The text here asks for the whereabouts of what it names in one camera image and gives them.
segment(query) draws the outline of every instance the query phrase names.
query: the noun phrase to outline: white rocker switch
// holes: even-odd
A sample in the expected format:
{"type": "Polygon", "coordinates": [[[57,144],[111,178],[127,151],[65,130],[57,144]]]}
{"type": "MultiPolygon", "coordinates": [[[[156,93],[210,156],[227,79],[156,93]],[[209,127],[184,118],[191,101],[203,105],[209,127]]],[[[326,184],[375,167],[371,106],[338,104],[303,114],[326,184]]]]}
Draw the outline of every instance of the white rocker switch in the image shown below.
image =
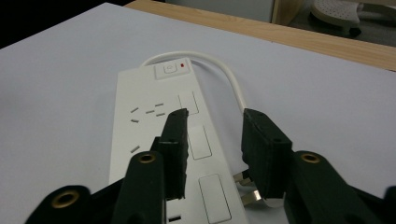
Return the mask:
{"type": "Polygon", "coordinates": [[[212,156],[204,126],[200,125],[189,128],[188,133],[192,156],[195,160],[212,156]]]}
{"type": "Polygon", "coordinates": [[[194,93],[192,91],[184,91],[178,95],[181,108],[187,108],[189,115],[198,114],[198,106],[195,102],[194,93]]]}
{"type": "Polygon", "coordinates": [[[230,210],[224,196],[219,175],[209,175],[199,179],[202,196],[210,224],[231,219],[230,210]]]}

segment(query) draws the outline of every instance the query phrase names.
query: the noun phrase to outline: white power strip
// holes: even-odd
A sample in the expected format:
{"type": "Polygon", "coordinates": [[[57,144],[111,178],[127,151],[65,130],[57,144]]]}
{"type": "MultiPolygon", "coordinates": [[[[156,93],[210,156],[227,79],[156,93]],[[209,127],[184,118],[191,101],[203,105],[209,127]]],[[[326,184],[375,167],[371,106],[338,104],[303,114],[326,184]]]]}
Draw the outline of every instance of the white power strip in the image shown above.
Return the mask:
{"type": "Polygon", "coordinates": [[[186,198],[167,202],[168,223],[248,223],[188,58],[119,73],[110,183],[125,176],[131,157],[148,151],[180,108],[189,110],[186,198]]]}

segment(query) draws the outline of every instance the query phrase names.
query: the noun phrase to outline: power switch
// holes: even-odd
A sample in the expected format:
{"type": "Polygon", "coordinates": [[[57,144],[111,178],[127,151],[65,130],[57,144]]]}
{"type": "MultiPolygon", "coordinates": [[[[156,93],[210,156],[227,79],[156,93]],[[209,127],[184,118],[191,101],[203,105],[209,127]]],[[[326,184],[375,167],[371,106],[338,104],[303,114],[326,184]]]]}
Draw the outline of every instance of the power switch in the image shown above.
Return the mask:
{"type": "Polygon", "coordinates": [[[231,219],[230,210],[224,196],[219,175],[209,175],[199,179],[202,196],[210,224],[231,219]]]}
{"type": "Polygon", "coordinates": [[[187,75],[189,72],[190,66],[186,59],[178,59],[155,65],[155,79],[157,80],[187,75]]]}
{"type": "Polygon", "coordinates": [[[163,71],[164,71],[166,74],[176,72],[176,71],[177,71],[176,64],[175,64],[175,63],[165,63],[165,64],[163,65],[163,71]]]}

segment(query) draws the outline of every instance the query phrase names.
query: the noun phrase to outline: wooden surface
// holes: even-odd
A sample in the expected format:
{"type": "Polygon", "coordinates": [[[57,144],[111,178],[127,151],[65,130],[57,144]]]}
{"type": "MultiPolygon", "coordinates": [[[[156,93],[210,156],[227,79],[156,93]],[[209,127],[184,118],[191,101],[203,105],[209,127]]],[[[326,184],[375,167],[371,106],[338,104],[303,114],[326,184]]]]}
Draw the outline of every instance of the wooden surface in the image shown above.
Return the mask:
{"type": "Polygon", "coordinates": [[[393,47],[148,0],[136,0],[126,7],[396,71],[393,47]]]}

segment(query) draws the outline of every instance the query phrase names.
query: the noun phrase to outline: brass screw insert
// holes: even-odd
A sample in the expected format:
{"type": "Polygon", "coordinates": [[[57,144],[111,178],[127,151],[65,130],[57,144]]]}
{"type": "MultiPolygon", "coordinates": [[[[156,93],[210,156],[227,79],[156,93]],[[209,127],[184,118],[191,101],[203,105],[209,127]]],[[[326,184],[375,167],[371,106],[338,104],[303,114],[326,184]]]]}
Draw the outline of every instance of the brass screw insert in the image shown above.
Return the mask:
{"type": "Polygon", "coordinates": [[[310,162],[310,163],[318,163],[320,162],[320,158],[317,157],[314,154],[310,154],[310,153],[305,153],[301,156],[301,159],[303,159],[303,161],[306,162],[310,162]]]}
{"type": "Polygon", "coordinates": [[[65,208],[77,201],[79,193],[74,189],[66,190],[53,198],[51,205],[54,208],[65,208]]]}

